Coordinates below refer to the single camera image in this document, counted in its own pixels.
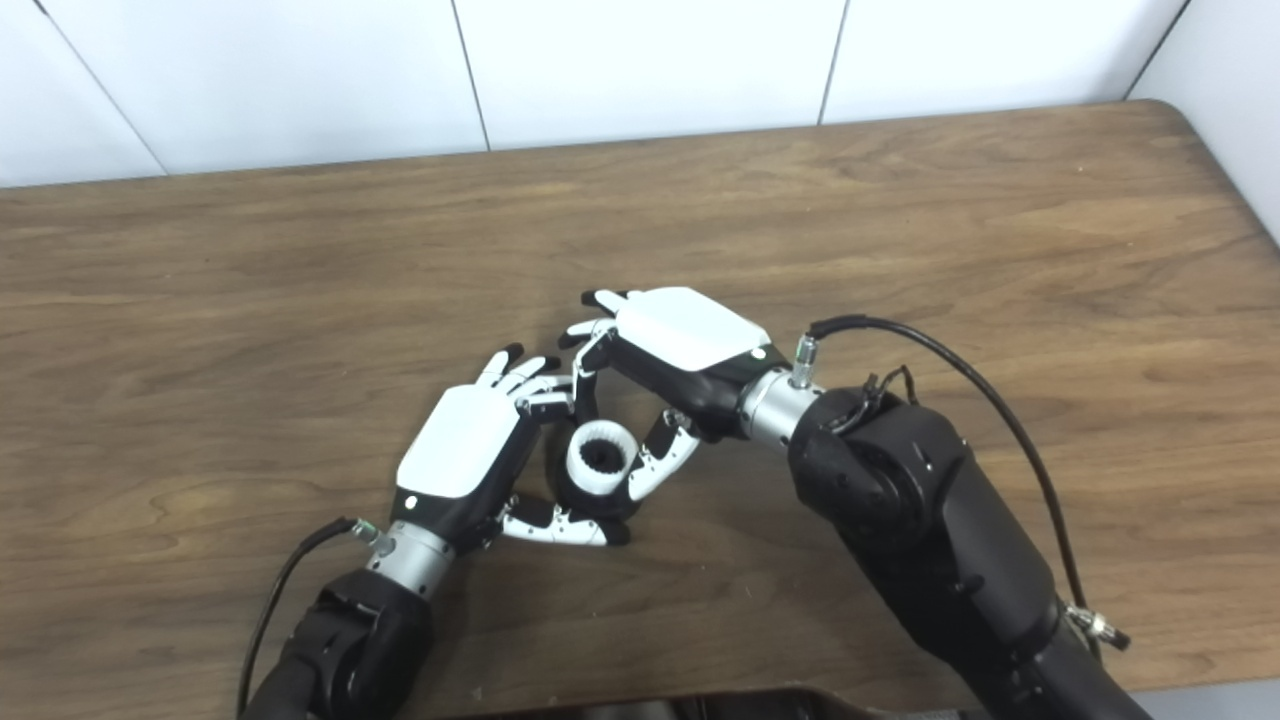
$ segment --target robotic hand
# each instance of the robotic hand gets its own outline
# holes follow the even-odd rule
[[[556,480],[572,510],[622,520],[700,441],[730,437],[786,456],[800,501],[829,521],[911,638],[955,669],[997,720],[1149,720],[1089,655],[1128,637],[1084,609],[1052,486],[1025,432],[972,366],[906,325],[861,315],[814,323],[791,365],[754,323],[689,288],[593,291],[607,318],[579,323],[572,393],[580,427]],[[878,328],[941,355],[978,384],[1010,424],[1042,480],[1076,605],[950,421],[887,392],[812,383],[819,342]],[[671,407],[644,443],[595,415],[604,368]]]
[[[532,357],[511,366],[521,352],[518,345],[503,348],[474,384],[440,397],[397,470],[389,532],[364,520],[339,520],[303,541],[276,580],[250,644],[239,717],[390,717],[431,648],[430,598],[456,557],[488,546],[499,533],[527,538],[567,532],[586,544],[605,543],[608,524],[581,518],[571,523],[512,495],[540,425],[572,410],[571,378],[540,374],[558,361]],[[288,571],[325,537],[348,529],[370,543],[372,556],[364,569],[325,585],[246,708],[253,655]]]

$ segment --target black cable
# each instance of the black cable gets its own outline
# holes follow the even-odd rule
[[[353,527],[356,527],[356,520],[338,518],[303,538],[302,542],[298,543],[298,547],[293,550],[293,553],[289,555],[289,559],[284,561],[284,565],[280,568],[280,573],[275,577],[275,584],[271,585],[270,594],[266,596],[266,606],[262,607],[262,614],[257,618],[257,625],[253,628],[253,634],[250,635],[248,651],[244,653],[244,665],[241,667],[239,692],[236,694],[237,719],[241,715],[244,715],[244,708],[248,706],[248,687],[253,680],[253,662],[257,659],[257,648],[262,644],[262,635],[266,634],[266,625],[271,621],[271,612],[275,611],[275,605],[280,602],[280,593],[284,592],[284,583],[289,580],[289,575],[293,573],[293,569],[297,568],[298,562],[306,557],[308,552],[320,547],[328,539],[349,533]]]
[[[934,355],[943,359],[957,373],[968,378],[969,382],[973,383],[974,387],[977,387],[996,409],[996,413],[1000,414],[1005,425],[1007,425],[1009,430],[1014,433],[1014,438],[1018,439],[1018,445],[1023,448],[1027,461],[1030,462],[1032,470],[1036,473],[1036,480],[1039,482],[1041,492],[1044,496],[1044,505],[1048,507],[1048,516],[1053,524],[1053,536],[1057,538],[1057,550],[1062,556],[1062,568],[1066,571],[1066,584],[1071,588],[1071,598],[1076,607],[1080,607],[1082,610],[1088,609],[1088,603],[1084,600],[1084,584],[1080,582],[1080,570],[1075,565],[1075,552],[1071,550],[1071,538],[1066,530],[1066,519],[1062,516],[1062,506],[1057,500],[1057,491],[1053,488],[1053,480],[1048,477],[1048,469],[1044,466],[1044,461],[1041,460],[1039,451],[1036,450],[1036,443],[1032,442],[1030,436],[1027,434],[1027,429],[1018,420],[1018,416],[1014,415],[1014,411],[1010,410],[1005,400],[1000,397],[996,388],[992,387],[991,383],[988,383],[973,365],[966,363],[947,346],[910,325],[904,325],[902,323],[893,320],[873,318],[869,315],[840,315],[827,320],[818,320],[817,323],[809,325],[809,337],[814,340],[823,340],[836,332],[864,328],[887,331],[927,347]],[[1093,657],[1101,661],[1102,651],[1098,646],[1097,638],[1091,637],[1088,638],[1088,642],[1089,652],[1093,653]]]

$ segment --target metal cylinder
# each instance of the metal cylinder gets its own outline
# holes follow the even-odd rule
[[[453,548],[435,533],[403,521],[394,523],[387,537],[394,542],[392,551],[374,552],[365,568],[430,600],[453,562]]]
[[[814,384],[795,387],[790,372],[774,368],[742,396],[739,411],[742,432],[751,441],[785,454],[800,416],[823,392]]]

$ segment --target white tile wall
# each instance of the white tile wall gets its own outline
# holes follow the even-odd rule
[[[1120,100],[1184,0],[850,0],[824,122]]]
[[[0,1],[0,187],[161,174],[31,1]]]
[[[812,126],[844,0],[458,0],[494,149]]]
[[[170,172],[484,150],[449,0],[44,0]]]

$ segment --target tile grout line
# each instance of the tile grout line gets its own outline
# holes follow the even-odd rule
[[[836,47],[831,51],[831,68],[827,70],[827,85],[822,88],[822,106],[818,108],[818,124],[827,115],[827,99],[831,97],[831,81],[836,77],[836,60],[840,59],[840,42],[845,38],[845,20],[849,19],[849,4],[845,0],[845,9],[840,13],[840,27],[836,29]]]
[[[119,113],[120,119],[124,120],[124,124],[129,127],[129,131],[133,133],[133,137],[137,137],[138,142],[142,143],[142,149],[146,150],[148,155],[151,155],[151,159],[155,160],[155,164],[157,168],[160,168],[160,172],[164,173],[165,176],[172,176],[173,173],[169,172],[169,168],[164,167],[164,163],[160,161],[160,156],[156,155],[156,151],[151,149],[150,143],[147,143],[147,138],[142,137],[142,133],[138,132],[137,127],[134,127],[133,120],[131,120],[129,117],[124,114],[124,109],[120,108],[120,104],[115,101],[115,97],[111,97],[110,91],[108,91],[106,86],[102,85],[101,78],[97,77],[97,73],[93,72],[93,68],[88,67],[88,63],[84,61],[84,56],[79,54],[79,50],[76,49],[76,45],[72,44],[70,38],[67,37],[67,33],[63,32],[63,28],[61,26],[58,24],[58,20],[55,20],[54,17],[49,14],[49,10],[45,10],[44,5],[41,5],[40,3],[36,3],[36,6],[45,13],[45,17],[49,18],[49,23],[54,26],[54,29],[58,32],[58,36],[63,38],[63,42],[67,44],[67,47],[70,49],[73,55],[76,55],[76,60],[78,60],[81,67],[84,68],[84,72],[88,73],[88,77],[93,79],[93,85],[96,85],[97,88],[102,91],[102,95],[106,97],[106,101],[110,102],[113,108],[115,108],[115,111]]]
[[[471,81],[471,97],[476,101],[476,115],[480,117],[480,133],[484,135],[484,149],[486,152],[492,152],[493,145],[489,143],[489,127],[484,122],[484,108],[480,106],[480,90],[476,88],[476,73],[471,69],[471,54],[467,53],[467,38],[462,35],[462,18],[458,15],[458,3],[457,0],[449,0],[449,5],[453,8],[453,24],[458,28],[462,60],[467,64],[467,79]]]

